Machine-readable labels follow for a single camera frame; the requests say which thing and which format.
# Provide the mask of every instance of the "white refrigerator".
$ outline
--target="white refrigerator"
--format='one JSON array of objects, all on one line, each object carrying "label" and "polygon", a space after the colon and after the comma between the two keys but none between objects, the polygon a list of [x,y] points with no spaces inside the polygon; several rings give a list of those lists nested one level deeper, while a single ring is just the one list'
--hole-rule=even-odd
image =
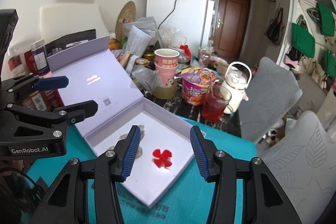
[{"label": "white refrigerator", "polygon": [[[157,26],[174,9],[175,0],[147,0],[147,17],[154,17]],[[211,0],[177,0],[174,12],[161,26],[176,27],[187,36],[192,55],[209,40],[214,2]]]}]

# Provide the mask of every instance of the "instant noodle cup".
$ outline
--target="instant noodle cup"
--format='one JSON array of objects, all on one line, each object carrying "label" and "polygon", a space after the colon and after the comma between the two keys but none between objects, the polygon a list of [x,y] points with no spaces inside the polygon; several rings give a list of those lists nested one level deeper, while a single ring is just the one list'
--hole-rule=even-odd
[{"label": "instant noodle cup", "polygon": [[205,69],[188,68],[182,72],[182,98],[188,104],[199,106],[205,102],[205,95],[216,75]]}]

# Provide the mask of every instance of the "red plastic flower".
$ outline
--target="red plastic flower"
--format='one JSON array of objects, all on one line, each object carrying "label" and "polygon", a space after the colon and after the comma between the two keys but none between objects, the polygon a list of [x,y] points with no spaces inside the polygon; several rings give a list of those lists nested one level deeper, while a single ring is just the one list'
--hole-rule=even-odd
[{"label": "red plastic flower", "polygon": [[161,154],[160,149],[155,149],[153,151],[153,156],[157,159],[154,159],[154,163],[156,164],[157,167],[161,167],[162,164],[164,167],[169,167],[172,165],[172,162],[168,160],[168,158],[172,157],[172,154],[169,150],[164,150]]}]

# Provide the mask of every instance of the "brown wooden door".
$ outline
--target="brown wooden door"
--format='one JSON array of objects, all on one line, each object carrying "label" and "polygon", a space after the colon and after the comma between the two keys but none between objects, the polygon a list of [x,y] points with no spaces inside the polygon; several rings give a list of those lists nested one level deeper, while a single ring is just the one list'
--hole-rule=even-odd
[{"label": "brown wooden door", "polygon": [[219,55],[238,58],[249,6],[249,0],[219,0],[214,33],[214,50]]}]

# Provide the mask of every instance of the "pink paper cup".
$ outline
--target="pink paper cup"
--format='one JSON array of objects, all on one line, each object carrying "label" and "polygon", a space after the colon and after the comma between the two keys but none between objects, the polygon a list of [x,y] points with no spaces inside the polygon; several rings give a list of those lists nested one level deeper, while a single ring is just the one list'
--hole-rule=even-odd
[{"label": "pink paper cup", "polygon": [[178,51],[169,48],[161,48],[154,53],[155,62],[162,68],[165,68],[167,65],[169,66],[168,68],[171,68],[171,65],[176,66],[180,55]]},{"label": "pink paper cup", "polygon": [[162,88],[171,87],[174,84],[177,66],[178,64],[173,68],[163,68],[155,63],[155,69],[158,71],[156,84]]}]

